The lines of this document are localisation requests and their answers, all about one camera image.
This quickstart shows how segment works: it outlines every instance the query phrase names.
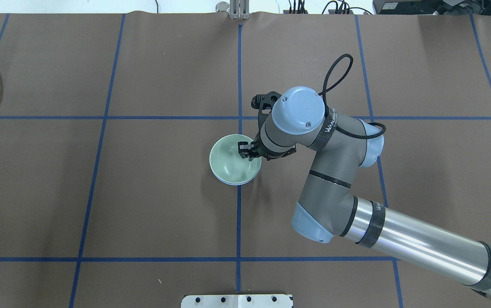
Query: robotic arm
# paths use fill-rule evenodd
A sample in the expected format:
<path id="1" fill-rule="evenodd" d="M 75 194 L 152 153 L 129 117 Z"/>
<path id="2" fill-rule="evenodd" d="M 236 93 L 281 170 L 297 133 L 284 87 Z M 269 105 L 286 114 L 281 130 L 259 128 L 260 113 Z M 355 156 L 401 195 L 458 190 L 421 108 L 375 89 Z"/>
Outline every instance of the robotic arm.
<path id="1" fill-rule="evenodd" d="M 250 144 L 238 143 L 242 158 L 285 157 L 296 144 L 317 152 L 293 215 L 295 231 L 319 243 L 337 234 L 451 277 L 491 300 L 490 244 L 350 194 L 358 167 L 371 166 L 382 152 L 378 123 L 338 113 L 305 86 L 256 95 L 251 106 L 259 110 L 259 132 Z"/>

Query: light green bowl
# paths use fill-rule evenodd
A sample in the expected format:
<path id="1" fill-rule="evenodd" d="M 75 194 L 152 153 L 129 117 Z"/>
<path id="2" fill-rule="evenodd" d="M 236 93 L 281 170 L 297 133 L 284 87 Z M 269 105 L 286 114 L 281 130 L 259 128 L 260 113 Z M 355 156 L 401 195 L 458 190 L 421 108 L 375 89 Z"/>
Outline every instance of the light green bowl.
<path id="1" fill-rule="evenodd" d="M 243 185 L 259 173 L 261 157 L 251 162 L 238 154 L 238 142 L 252 142 L 244 135 L 228 135 L 219 139 L 210 152 L 210 167 L 213 175 L 221 182 L 229 185 Z"/>

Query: white mounting plate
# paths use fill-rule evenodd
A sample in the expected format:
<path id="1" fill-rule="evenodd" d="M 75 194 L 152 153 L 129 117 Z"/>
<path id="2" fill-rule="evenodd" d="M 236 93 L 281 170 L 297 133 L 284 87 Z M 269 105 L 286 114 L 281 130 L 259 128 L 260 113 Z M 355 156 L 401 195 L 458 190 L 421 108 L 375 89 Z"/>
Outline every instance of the white mounting plate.
<path id="1" fill-rule="evenodd" d="M 232 294 L 185 296 L 181 301 L 181 308 L 293 308 L 293 295 Z"/>

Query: white label sticker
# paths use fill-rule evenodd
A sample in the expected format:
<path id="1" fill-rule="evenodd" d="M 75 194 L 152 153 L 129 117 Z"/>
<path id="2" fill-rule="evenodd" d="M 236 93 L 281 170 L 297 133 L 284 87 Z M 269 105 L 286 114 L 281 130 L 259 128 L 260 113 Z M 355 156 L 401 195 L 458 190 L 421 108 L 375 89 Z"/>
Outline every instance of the white label sticker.
<path id="1" fill-rule="evenodd" d="M 394 8 L 396 8 L 396 6 L 398 6 L 397 2 L 388 2 L 388 3 L 384 4 L 382 9 L 383 10 L 393 10 Z"/>

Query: white floor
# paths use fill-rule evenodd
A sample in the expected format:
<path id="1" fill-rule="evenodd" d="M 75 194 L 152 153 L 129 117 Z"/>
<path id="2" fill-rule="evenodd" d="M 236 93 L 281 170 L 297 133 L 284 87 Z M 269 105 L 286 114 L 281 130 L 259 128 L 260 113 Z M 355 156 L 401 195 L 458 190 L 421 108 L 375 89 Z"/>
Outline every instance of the white floor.
<path id="1" fill-rule="evenodd" d="M 220 0 L 158 0 L 160 13 L 214 12 Z M 372 0 L 347 0 L 351 6 L 359 6 L 373 12 Z M 306 0 L 309 14 L 320 14 L 326 0 Z M 283 12 L 289 8 L 288 0 L 250 0 L 250 12 Z M 0 12 L 20 13 L 123 13 L 141 10 L 156 12 L 154 0 L 0 0 Z"/>

